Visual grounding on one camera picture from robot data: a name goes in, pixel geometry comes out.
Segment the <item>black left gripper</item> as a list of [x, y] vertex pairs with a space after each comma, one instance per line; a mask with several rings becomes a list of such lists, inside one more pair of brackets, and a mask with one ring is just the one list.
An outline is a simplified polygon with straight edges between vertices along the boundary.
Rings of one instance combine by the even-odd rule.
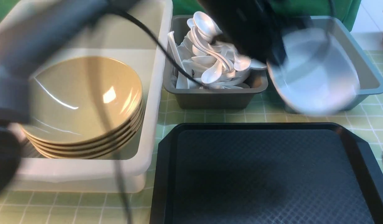
[[200, 0], [199, 4], [240, 54], [275, 66], [284, 63], [282, 32], [287, 19], [268, 0]]

